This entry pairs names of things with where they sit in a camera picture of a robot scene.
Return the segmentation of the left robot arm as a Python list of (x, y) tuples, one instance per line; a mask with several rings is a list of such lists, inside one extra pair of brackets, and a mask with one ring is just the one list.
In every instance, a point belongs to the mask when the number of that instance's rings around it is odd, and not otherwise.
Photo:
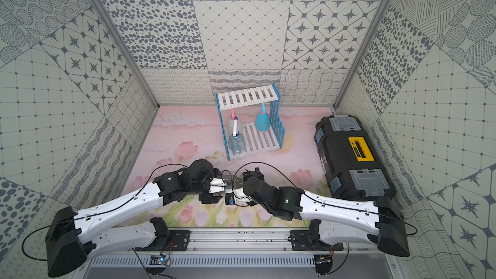
[(203, 204), (216, 204), (230, 187), (219, 169), (199, 159), (104, 204), (79, 211), (66, 207), (55, 214), (46, 232), (48, 276), (68, 275), (92, 258), (126, 248), (165, 249), (169, 230), (163, 218), (131, 227), (119, 224), (188, 195), (198, 196)]

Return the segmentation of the white pink watering bottle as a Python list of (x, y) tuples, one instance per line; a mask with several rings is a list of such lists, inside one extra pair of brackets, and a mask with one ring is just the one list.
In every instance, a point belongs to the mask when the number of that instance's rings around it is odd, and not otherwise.
[(227, 134), (229, 136), (233, 136), (234, 133), (241, 133), (241, 127), (237, 120), (235, 110), (231, 109), (231, 117), (227, 125)]

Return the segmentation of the blue and white slatted shelf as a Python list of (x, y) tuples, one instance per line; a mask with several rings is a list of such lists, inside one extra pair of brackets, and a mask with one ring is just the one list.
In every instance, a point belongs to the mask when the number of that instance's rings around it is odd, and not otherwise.
[[(227, 160), (254, 156), (283, 147), (285, 128), (279, 116), (281, 94), (275, 83), (259, 87), (216, 93), (214, 95), (218, 116), (222, 125), (223, 144)], [(257, 129), (257, 117), (264, 111), (268, 117), (267, 131)], [(240, 134), (245, 148), (234, 153), (229, 146), (233, 135), (233, 117), (238, 118)]]

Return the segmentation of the blue pink watering bottle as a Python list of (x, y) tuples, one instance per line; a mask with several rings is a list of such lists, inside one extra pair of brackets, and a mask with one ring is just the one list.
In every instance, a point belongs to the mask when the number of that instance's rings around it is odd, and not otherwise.
[(266, 133), (270, 130), (270, 117), (266, 111), (265, 103), (261, 103), (260, 111), (257, 114), (254, 125), (255, 129), (260, 133)]

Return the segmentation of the smoky grey spray bottle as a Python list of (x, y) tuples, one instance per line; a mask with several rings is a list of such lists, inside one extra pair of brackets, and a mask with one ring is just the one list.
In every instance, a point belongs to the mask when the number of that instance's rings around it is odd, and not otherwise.
[(233, 180), (223, 181), (223, 198), (226, 205), (245, 207), (249, 201), (242, 188), (236, 188)]

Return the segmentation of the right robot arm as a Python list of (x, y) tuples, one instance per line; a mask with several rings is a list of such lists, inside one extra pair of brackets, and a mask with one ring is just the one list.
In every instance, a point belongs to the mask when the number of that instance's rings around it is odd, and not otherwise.
[(362, 202), (327, 198), (297, 187), (277, 188), (256, 176), (243, 179), (235, 192), (276, 218), (319, 220), (324, 244), (361, 242), (392, 256), (410, 256), (404, 215), (387, 197)]

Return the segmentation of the clear blue spray bottle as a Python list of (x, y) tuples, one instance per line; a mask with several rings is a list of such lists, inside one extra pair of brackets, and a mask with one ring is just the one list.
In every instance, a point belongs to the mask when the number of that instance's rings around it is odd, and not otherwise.
[(229, 136), (228, 147), (233, 154), (241, 154), (245, 151), (245, 139), (242, 133)]

